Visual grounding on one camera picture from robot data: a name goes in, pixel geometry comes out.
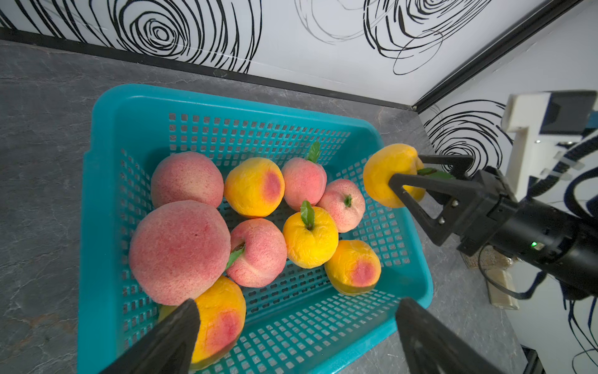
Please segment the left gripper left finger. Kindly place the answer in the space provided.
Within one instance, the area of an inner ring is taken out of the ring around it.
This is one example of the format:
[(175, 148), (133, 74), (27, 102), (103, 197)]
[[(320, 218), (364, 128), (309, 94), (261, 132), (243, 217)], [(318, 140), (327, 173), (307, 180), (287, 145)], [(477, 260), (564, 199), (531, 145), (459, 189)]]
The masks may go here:
[(188, 299), (103, 373), (187, 373), (200, 327), (196, 302)]

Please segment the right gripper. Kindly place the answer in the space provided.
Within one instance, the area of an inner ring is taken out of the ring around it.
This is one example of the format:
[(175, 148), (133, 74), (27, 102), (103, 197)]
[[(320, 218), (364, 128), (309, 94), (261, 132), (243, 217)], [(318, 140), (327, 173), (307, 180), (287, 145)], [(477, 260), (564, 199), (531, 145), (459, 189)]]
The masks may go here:
[(539, 273), (523, 297), (551, 275), (565, 297), (597, 294), (597, 225), (534, 198), (518, 201), (498, 169), (476, 171), (469, 155), (421, 155), (418, 175), (395, 174), (389, 187), (436, 246), (459, 235), (458, 250), (479, 256), (486, 245)]

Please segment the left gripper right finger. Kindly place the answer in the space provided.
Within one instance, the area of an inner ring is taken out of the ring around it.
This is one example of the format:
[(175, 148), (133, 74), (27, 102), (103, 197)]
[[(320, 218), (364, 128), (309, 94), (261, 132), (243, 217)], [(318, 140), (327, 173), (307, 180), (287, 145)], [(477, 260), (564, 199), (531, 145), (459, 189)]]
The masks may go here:
[(395, 319), (411, 373), (500, 372), (415, 300), (402, 299)]

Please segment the yellow peach with leaf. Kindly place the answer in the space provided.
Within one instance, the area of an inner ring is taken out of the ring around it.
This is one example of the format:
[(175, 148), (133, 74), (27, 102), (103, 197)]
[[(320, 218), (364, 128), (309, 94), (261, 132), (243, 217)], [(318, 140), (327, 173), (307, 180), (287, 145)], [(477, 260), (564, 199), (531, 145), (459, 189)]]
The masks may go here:
[(373, 154), (364, 166), (364, 188), (367, 194), (389, 208), (403, 208), (405, 205), (389, 187), (394, 174), (427, 176), (434, 179), (455, 179), (437, 168), (425, 168), (417, 150), (403, 143), (382, 148)]

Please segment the pink peach front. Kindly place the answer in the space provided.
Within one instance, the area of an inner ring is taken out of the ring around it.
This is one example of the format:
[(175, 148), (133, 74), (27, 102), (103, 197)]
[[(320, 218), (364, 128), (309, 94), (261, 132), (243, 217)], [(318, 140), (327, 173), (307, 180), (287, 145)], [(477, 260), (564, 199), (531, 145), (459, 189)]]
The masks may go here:
[(339, 233), (355, 229), (366, 208), (364, 196), (358, 186), (347, 179), (337, 179), (328, 184), (317, 206), (330, 214)]

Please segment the teal plastic basket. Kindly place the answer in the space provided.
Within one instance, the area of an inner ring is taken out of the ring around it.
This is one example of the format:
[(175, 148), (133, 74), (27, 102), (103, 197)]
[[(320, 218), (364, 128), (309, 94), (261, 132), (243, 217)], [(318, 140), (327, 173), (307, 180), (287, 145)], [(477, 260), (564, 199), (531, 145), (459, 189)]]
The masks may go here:
[[(368, 122), (294, 108), (147, 85), (110, 89), (96, 102), (83, 164), (78, 363), (98, 373), (158, 323), (159, 305), (130, 271), (129, 242), (152, 210), (150, 180), (165, 157), (206, 155), (227, 174), (250, 157), (284, 165), (314, 142), (332, 180), (363, 182), (383, 146)], [(361, 240), (382, 264), (375, 289), (340, 294), (322, 267), (292, 263), (271, 285), (246, 288), (244, 330), (209, 373), (335, 373), (397, 330), (401, 299), (422, 307), (433, 281), (410, 212), (367, 202), (344, 240)]]

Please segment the pink peach with leaf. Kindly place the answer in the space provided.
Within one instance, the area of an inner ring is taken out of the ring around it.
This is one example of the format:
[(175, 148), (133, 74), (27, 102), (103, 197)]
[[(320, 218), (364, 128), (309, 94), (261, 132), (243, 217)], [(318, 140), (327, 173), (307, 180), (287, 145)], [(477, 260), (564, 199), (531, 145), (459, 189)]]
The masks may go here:
[(314, 142), (307, 157), (294, 157), (282, 168), (285, 181), (284, 200), (287, 205), (299, 211), (306, 200), (316, 205), (325, 192), (327, 174), (319, 163), (320, 143)]

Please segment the yellow peach front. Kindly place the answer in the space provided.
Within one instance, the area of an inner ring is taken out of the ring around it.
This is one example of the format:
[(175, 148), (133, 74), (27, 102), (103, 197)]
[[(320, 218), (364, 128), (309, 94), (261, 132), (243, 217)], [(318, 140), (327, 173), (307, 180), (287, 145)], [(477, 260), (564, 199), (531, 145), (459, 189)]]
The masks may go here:
[(291, 215), (283, 226), (288, 259), (304, 269), (328, 262), (339, 244), (339, 232), (331, 215), (304, 200), (300, 211)]

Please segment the yellow peach red spot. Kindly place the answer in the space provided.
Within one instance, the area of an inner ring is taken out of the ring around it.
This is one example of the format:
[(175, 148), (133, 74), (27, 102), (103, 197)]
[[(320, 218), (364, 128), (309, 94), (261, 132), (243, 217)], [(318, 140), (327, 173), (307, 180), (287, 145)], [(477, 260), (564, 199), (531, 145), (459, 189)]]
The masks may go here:
[(280, 168), (264, 157), (240, 163), (224, 182), (224, 198), (246, 218), (265, 218), (279, 207), (285, 193)]

